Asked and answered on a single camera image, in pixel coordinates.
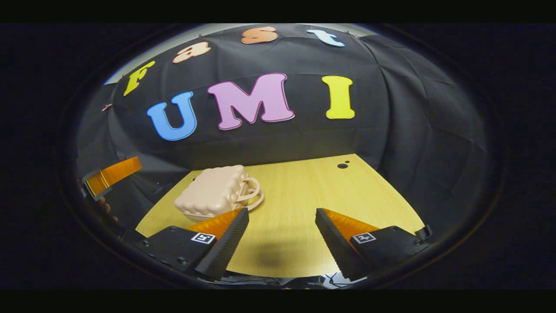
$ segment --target beige basket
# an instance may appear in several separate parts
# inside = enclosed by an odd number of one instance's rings
[[[243,208],[247,201],[259,195],[257,202],[247,206],[254,209],[264,199],[259,181],[247,175],[243,165],[205,169],[174,201],[174,206],[186,217],[200,222],[231,210]]]

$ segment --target basket handle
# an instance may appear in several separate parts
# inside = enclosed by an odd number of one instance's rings
[[[252,205],[246,207],[247,211],[250,211],[250,210],[256,208],[265,199],[265,194],[262,192],[262,190],[259,190],[259,195],[261,197],[259,198],[259,200],[257,200],[257,202],[255,202]]]
[[[237,197],[236,202],[241,202],[241,201],[244,201],[244,200],[249,200],[249,199],[253,198],[254,196],[258,195],[259,192],[261,191],[261,184],[259,183],[258,180],[256,180],[256,179],[253,178],[253,177],[246,177],[246,178],[244,179],[244,182],[246,182],[246,181],[248,181],[248,180],[250,180],[250,181],[252,181],[252,182],[255,183],[255,190],[253,191],[253,193],[250,193],[250,194],[246,194],[246,195],[242,195],[242,196],[240,196],[240,197]]]

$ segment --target letter u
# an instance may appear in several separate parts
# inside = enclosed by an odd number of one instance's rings
[[[168,118],[164,112],[166,108],[165,102],[155,104],[147,110],[147,115],[152,118],[152,122],[160,137],[175,141],[186,138],[195,131],[197,119],[191,107],[191,97],[193,97],[193,92],[188,91],[172,98],[172,103],[177,105],[183,118],[183,125],[180,128],[173,128],[168,123]]]

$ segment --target wooden table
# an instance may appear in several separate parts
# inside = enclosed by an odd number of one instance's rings
[[[348,167],[339,168],[341,163]],[[249,213],[249,225],[227,268],[232,272],[266,277],[339,272],[315,224],[319,207],[379,228],[396,225],[414,233],[424,227],[409,203],[356,154],[246,169],[261,183],[265,200]],[[173,201],[201,172],[192,171],[177,183],[136,230],[149,237],[171,225],[193,225]]]

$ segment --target pink letter m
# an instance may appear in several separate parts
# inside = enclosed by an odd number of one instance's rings
[[[229,81],[208,88],[208,92],[216,98],[222,117],[218,128],[228,130],[241,126],[241,120],[236,118],[232,108],[250,124],[253,124],[257,119],[261,104],[265,107],[265,112],[261,115],[261,119],[265,122],[278,122],[294,118],[295,114],[287,107],[284,95],[286,78],[287,76],[282,73],[262,75],[257,79],[251,95]]]

